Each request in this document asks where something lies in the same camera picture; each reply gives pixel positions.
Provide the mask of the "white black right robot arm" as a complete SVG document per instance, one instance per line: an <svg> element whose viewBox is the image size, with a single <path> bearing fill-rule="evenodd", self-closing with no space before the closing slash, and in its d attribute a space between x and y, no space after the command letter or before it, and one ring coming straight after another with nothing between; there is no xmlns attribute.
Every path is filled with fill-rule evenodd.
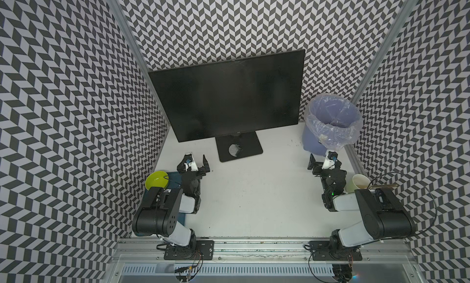
<svg viewBox="0 0 470 283"><path fill-rule="evenodd" d="M330 212L357 211L361 221L334 230L329 244L322 249L339 252L358 250L361 246L380 240L401 239L416 233L416 223L393 190L388 187L357 189L345 193L346 171L341 169L335 151L328 151L323 162L310 155L308 169L321 180L324 207Z"/></svg>

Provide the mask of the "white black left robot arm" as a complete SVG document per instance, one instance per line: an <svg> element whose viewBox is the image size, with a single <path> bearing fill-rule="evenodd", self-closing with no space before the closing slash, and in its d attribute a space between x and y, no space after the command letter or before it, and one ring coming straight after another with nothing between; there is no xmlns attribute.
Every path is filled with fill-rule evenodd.
<svg viewBox="0 0 470 283"><path fill-rule="evenodd" d="M132 221L132 231L137 236L159 237L170 246L180 249L196 249L195 232L178 221L179 214L197 214L201 204L201 180L209 173L205 156L198 166L192 154L186 154L177 165L181 182L178 188L152 187Z"/></svg>

